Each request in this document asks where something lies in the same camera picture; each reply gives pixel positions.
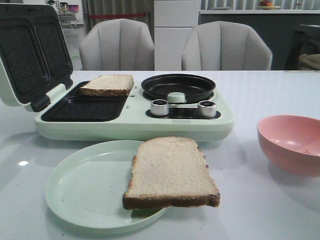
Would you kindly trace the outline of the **silver control knob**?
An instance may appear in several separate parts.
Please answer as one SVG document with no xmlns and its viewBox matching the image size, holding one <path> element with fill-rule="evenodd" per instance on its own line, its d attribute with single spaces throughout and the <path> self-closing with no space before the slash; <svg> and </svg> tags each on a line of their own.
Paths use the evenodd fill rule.
<svg viewBox="0 0 320 240">
<path fill-rule="evenodd" d="M 213 118 L 217 114 L 216 104 L 209 100 L 202 100 L 197 104 L 198 114 L 205 118 Z"/>
<path fill-rule="evenodd" d="M 169 112 L 169 103 L 167 100 L 155 99 L 150 103 L 150 113 L 154 116 L 167 116 Z"/>
</svg>

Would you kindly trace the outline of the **white refrigerator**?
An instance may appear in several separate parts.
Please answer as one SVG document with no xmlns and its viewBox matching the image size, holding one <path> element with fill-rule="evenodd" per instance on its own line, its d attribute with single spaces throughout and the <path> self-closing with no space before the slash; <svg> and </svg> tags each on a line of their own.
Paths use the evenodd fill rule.
<svg viewBox="0 0 320 240">
<path fill-rule="evenodd" d="M 154 1 L 154 69 L 180 71 L 182 52 L 191 29 L 198 25 L 198 0 Z"/>
</svg>

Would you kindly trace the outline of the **right silver control knob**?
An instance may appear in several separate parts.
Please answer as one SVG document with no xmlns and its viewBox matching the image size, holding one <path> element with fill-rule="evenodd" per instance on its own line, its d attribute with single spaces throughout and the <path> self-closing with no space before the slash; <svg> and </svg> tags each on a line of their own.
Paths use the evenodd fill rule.
<svg viewBox="0 0 320 240">
<path fill-rule="evenodd" d="M 213 118 L 217 114 L 216 104 L 209 100 L 202 100 L 197 104 L 198 114 L 205 118 Z"/>
</svg>

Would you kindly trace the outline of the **left silver control knob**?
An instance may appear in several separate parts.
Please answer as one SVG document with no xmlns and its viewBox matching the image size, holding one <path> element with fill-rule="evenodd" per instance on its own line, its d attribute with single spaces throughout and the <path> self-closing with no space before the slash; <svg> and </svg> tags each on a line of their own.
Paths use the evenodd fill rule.
<svg viewBox="0 0 320 240">
<path fill-rule="evenodd" d="M 169 112 L 169 103 L 167 100 L 155 99 L 150 103 L 150 113 L 154 116 L 167 116 Z"/>
</svg>

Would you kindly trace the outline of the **mint green breakfast maker base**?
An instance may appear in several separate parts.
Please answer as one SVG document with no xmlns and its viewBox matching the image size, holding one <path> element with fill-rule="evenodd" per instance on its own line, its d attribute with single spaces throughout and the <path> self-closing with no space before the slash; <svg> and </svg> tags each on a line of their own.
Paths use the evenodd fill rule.
<svg viewBox="0 0 320 240">
<path fill-rule="evenodd" d="M 147 141 L 157 137 L 187 137 L 197 142 L 225 139 L 234 126 L 234 116 L 225 100 L 214 90 L 209 101 L 216 115 L 204 117 L 197 103 L 169 105 L 167 116 L 150 113 L 152 100 L 145 98 L 140 81 L 128 96 L 85 96 L 81 82 L 61 92 L 35 118 L 38 132 L 49 139 L 66 141 Z"/>
</svg>

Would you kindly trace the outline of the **white bread slice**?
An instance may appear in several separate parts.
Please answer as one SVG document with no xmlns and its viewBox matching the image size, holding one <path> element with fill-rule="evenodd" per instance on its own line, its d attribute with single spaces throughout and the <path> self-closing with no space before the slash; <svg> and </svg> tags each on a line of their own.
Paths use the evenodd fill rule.
<svg viewBox="0 0 320 240">
<path fill-rule="evenodd" d="M 134 78 L 129 74 L 100 75 L 80 87 L 85 96 L 113 97 L 128 96 L 134 86 Z"/>
<path fill-rule="evenodd" d="M 142 143 L 122 197 L 127 210 L 218 207 L 220 192 L 198 144 L 187 137 L 157 137 Z"/>
</svg>

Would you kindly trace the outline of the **mint green round plate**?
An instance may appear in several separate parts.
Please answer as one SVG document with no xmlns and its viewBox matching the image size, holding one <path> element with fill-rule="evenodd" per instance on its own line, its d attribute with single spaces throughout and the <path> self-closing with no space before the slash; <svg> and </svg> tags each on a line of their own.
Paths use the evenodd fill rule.
<svg viewBox="0 0 320 240">
<path fill-rule="evenodd" d="M 122 197 L 131 179 L 138 140 L 114 140 L 83 148 L 60 162 L 45 186 L 45 199 L 62 220 L 108 235 L 143 228 L 167 211 L 126 210 Z"/>
</svg>

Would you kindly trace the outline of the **pink plastic bowl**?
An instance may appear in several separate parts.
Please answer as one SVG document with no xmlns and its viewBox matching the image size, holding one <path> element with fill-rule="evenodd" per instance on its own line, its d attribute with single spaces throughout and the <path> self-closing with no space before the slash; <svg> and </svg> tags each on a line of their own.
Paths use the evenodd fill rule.
<svg viewBox="0 0 320 240">
<path fill-rule="evenodd" d="M 299 115 L 272 115 L 257 123 L 258 142 L 276 166 L 306 177 L 320 176 L 320 121 Z"/>
</svg>

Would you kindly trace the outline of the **right grey upholstered chair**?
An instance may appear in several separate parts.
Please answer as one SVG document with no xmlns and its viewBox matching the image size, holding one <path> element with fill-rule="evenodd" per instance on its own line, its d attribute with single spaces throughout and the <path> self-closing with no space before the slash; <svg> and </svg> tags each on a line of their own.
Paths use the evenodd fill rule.
<svg viewBox="0 0 320 240">
<path fill-rule="evenodd" d="M 268 71 L 273 54 L 250 26 L 213 21 L 192 28 L 181 55 L 184 71 Z"/>
</svg>

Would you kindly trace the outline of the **grey upholstered chair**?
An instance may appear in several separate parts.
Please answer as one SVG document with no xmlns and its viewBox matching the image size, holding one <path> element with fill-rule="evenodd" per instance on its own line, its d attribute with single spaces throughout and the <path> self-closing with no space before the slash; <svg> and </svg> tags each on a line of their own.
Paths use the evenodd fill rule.
<svg viewBox="0 0 320 240">
<path fill-rule="evenodd" d="M 79 46 L 85 71 L 153 71 L 155 47 L 148 26 L 131 19 L 96 24 Z"/>
<path fill-rule="evenodd" d="M 250 26 L 213 21 L 192 28 L 181 55 L 184 71 L 268 71 L 273 54 Z"/>
</svg>

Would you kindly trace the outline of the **dark grey kitchen counter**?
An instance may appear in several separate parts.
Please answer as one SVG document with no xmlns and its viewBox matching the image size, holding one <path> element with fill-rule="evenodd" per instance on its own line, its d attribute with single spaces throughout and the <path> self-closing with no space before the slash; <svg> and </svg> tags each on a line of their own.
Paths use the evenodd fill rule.
<svg viewBox="0 0 320 240">
<path fill-rule="evenodd" d="M 272 70 L 298 70 L 299 56 L 320 52 L 319 10 L 201 10 L 199 23 L 251 26 L 273 54 Z"/>
</svg>

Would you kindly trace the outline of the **mint green sandwich maker lid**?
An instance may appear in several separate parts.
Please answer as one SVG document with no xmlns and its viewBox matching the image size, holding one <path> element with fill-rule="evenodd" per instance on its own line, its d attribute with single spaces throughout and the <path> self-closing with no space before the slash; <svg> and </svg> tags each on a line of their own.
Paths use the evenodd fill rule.
<svg viewBox="0 0 320 240">
<path fill-rule="evenodd" d="M 56 86 L 69 89 L 73 65 L 55 9 L 48 4 L 1 3 L 0 98 L 40 112 Z"/>
</svg>

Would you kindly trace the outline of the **round black frying pan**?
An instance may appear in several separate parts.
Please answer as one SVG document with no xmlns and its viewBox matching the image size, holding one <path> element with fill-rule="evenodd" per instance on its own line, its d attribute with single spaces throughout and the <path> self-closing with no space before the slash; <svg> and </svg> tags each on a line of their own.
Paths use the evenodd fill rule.
<svg viewBox="0 0 320 240">
<path fill-rule="evenodd" d="M 186 73 L 169 73 L 151 76 L 142 81 L 145 97 L 166 100 L 168 94 L 183 93 L 187 104 L 208 100 L 216 83 L 204 76 Z"/>
</svg>

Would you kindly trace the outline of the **left grey upholstered chair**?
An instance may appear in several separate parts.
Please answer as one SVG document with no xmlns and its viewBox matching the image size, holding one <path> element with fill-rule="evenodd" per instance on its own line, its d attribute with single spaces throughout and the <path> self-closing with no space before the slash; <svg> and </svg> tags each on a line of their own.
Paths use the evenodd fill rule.
<svg viewBox="0 0 320 240">
<path fill-rule="evenodd" d="M 153 71 L 155 47 L 148 26 L 131 19 L 96 24 L 79 46 L 85 71 Z"/>
</svg>

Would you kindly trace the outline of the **fruit plate on counter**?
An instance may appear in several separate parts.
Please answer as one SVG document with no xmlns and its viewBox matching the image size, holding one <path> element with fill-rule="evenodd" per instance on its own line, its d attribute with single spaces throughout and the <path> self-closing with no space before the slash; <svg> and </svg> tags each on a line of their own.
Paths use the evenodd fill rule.
<svg viewBox="0 0 320 240">
<path fill-rule="evenodd" d="M 274 5 L 269 0 L 261 0 L 258 7 L 262 10 L 279 10 L 281 6 Z"/>
</svg>

